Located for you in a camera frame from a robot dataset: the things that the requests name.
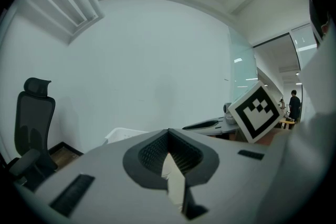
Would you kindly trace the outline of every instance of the black mesh chair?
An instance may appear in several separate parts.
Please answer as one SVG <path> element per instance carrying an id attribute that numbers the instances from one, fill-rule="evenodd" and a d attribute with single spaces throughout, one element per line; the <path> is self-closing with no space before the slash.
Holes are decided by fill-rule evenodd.
<path id="1" fill-rule="evenodd" d="M 55 100 L 48 97 L 51 81 L 29 78 L 17 98 L 15 147 L 22 156 L 12 160 L 7 169 L 13 180 L 25 176 L 26 186 L 34 190 L 57 169 L 48 148 L 48 132 L 55 110 Z"/>

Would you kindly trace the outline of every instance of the white plastic bin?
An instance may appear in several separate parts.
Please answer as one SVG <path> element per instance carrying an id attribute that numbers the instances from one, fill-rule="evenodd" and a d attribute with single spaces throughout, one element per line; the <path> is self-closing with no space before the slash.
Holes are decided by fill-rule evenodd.
<path id="1" fill-rule="evenodd" d="M 140 134 L 144 134 L 144 133 L 148 133 L 148 132 L 126 129 L 126 128 L 115 128 L 112 130 L 111 133 L 109 133 L 105 137 L 106 141 L 104 142 L 104 144 L 118 142 L 118 141 L 130 138 L 130 137 L 134 137 Z"/>

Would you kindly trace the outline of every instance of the dark brown floor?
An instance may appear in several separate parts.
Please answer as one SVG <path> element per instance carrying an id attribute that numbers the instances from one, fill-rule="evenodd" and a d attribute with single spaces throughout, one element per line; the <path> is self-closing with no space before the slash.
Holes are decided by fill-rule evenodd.
<path id="1" fill-rule="evenodd" d="M 51 155 L 52 160 L 58 165 L 56 171 L 59 171 L 69 163 L 73 162 L 79 156 L 65 147 L 62 147 Z"/>

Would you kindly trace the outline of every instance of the chair headrest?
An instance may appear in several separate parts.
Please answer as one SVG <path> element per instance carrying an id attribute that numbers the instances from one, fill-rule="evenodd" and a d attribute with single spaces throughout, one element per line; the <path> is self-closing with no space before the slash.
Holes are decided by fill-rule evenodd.
<path id="1" fill-rule="evenodd" d="M 51 80 L 29 78 L 26 80 L 23 88 L 26 93 L 29 93 L 33 96 L 47 97 L 49 83 L 51 83 Z"/>

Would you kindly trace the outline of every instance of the baseboard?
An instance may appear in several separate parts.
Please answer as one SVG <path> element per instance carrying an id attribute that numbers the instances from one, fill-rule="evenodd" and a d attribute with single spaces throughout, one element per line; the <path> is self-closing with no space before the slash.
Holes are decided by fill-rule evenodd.
<path id="1" fill-rule="evenodd" d="M 58 143 L 56 146 L 53 146 L 51 149 L 49 149 L 48 152 L 51 155 L 51 154 L 57 152 L 58 150 L 60 150 L 62 147 L 65 147 L 66 149 L 70 150 L 71 152 L 77 154 L 78 156 L 83 155 L 83 153 L 81 151 L 78 151 L 77 149 L 73 148 L 72 146 L 69 146 L 65 142 Z"/>

